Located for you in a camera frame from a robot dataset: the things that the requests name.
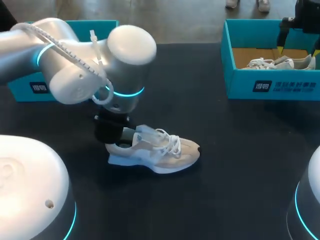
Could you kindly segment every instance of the white shoe sole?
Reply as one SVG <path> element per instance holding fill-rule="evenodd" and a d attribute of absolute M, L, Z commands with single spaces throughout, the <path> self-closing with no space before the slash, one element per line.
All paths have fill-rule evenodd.
<path fill-rule="evenodd" d="M 151 163 L 144 161 L 144 160 L 132 159 L 132 158 L 116 156 L 116 155 L 111 155 L 111 154 L 108 159 L 108 163 L 112 164 L 112 165 L 127 166 L 127 167 L 141 165 L 141 166 L 145 166 L 145 167 L 151 169 L 152 171 L 154 171 L 157 174 L 172 174 L 175 172 L 179 172 L 181 170 L 189 168 L 195 162 L 188 164 L 188 165 L 185 165 L 185 166 L 177 167 L 177 168 L 162 168 L 162 167 L 154 166 Z"/>
<path fill-rule="evenodd" d="M 229 5 L 225 5 L 225 7 L 227 9 L 235 9 L 236 7 L 238 7 L 238 3 L 235 6 L 229 6 Z"/>
<path fill-rule="evenodd" d="M 269 13 L 270 12 L 270 8 L 269 9 L 266 9 L 266 8 L 263 8 L 263 7 L 258 7 L 258 9 L 259 9 L 259 11 L 261 12 L 261 13 Z"/>

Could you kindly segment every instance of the blue cardboard box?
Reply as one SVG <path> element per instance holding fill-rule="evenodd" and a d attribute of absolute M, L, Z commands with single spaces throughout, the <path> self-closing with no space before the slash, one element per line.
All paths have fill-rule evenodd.
<path fill-rule="evenodd" d="M 94 30 L 98 40 L 106 39 L 110 32 L 119 24 L 117 20 L 78 20 L 66 22 L 71 26 L 80 42 L 91 41 L 90 30 Z M 8 83 L 8 87 L 17 102 L 56 101 L 50 92 L 34 93 L 31 89 L 30 83 L 37 83 L 41 88 L 41 83 L 44 81 L 42 73 L 38 72 L 10 82 Z"/>
<path fill-rule="evenodd" d="M 316 60 L 316 69 L 319 70 L 236 68 L 233 48 L 276 49 L 280 22 L 258 19 L 225 21 L 221 60 L 229 99 L 320 101 L 319 57 Z M 284 48 L 306 50 L 311 54 L 318 37 L 291 29 Z"/>

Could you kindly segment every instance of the black tabletop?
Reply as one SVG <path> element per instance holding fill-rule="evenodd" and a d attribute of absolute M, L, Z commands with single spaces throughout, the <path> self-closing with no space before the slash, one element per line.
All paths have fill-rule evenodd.
<path fill-rule="evenodd" d="M 17 103 L 5 87 L 0 96 L 0 134 L 63 159 L 80 240 L 288 240 L 287 207 L 320 145 L 317 102 L 228 100 L 219 44 L 159 45 L 131 115 L 201 146 L 197 164 L 175 174 L 107 164 L 92 102 Z"/>

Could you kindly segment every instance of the concrete floor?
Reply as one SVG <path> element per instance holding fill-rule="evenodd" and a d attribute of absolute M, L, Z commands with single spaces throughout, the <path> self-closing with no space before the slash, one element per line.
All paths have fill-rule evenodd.
<path fill-rule="evenodd" d="M 295 15 L 297 0 L 270 0 L 262 14 L 257 0 L 225 9 L 225 0 L 4 0 L 19 22 L 48 17 L 63 20 L 119 20 L 147 30 L 157 43 L 213 43 L 225 19 L 282 19 Z"/>

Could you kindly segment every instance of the screw hole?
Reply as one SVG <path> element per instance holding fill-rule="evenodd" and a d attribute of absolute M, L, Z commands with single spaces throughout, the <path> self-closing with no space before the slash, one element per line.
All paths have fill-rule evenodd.
<path fill-rule="evenodd" d="M 54 202 L 51 201 L 51 200 L 47 200 L 45 201 L 45 206 L 48 208 L 48 209 L 53 209 L 54 208 Z"/>

